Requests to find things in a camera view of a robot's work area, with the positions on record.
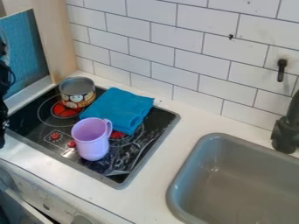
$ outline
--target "small pot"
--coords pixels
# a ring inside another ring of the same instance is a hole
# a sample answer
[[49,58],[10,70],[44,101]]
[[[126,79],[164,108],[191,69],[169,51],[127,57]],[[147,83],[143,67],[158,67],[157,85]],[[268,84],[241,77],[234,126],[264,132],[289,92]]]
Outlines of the small pot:
[[90,105],[96,96],[94,82],[85,77],[67,78],[59,84],[62,102],[70,109]]

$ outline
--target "sink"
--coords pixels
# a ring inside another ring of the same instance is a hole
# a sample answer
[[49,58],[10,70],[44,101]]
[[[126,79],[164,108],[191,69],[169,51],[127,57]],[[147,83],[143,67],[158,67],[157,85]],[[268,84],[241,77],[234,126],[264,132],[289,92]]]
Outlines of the sink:
[[202,137],[166,195],[184,223],[298,224],[299,160],[226,134]]

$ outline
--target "white countertop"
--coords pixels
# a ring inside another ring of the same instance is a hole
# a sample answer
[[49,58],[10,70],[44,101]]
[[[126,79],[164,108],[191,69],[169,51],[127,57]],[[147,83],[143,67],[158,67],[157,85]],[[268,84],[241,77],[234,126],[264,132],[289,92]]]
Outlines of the white countertop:
[[[271,147],[271,133],[267,130],[213,115],[179,102],[165,100],[89,73],[78,71],[73,76],[76,75],[92,78],[97,86],[103,88],[118,87],[138,95],[155,97],[157,106],[180,114],[180,122],[133,182],[124,190],[115,190],[9,136],[6,136],[7,143],[4,149],[0,150],[0,158],[135,223],[182,223],[169,211],[165,194],[170,182],[202,136],[222,132]],[[44,78],[16,94],[6,101],[10,113],[52,86],[50,79]],[[294,156],[299,157],[299,153],[296,152]]]

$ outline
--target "lavender mug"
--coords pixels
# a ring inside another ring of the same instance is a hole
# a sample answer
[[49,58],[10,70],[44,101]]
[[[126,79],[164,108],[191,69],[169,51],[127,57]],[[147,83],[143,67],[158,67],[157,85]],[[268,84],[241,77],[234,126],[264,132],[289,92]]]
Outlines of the lavender mug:
[[77,122],[72,128],[72,137],[80,156],[89,161],[105,157],[112,130],[112,123],[107,119],[93,117]]

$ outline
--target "blue dish cloth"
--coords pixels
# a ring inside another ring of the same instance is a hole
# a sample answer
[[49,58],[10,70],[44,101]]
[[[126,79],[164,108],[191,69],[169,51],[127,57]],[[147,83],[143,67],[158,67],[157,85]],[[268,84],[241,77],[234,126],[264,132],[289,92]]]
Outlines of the blue dish cloth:
[[132,135],[150,112],[154,99],[112,87],[90,105],[80,119],[98,117],[112,122],[114,130]]

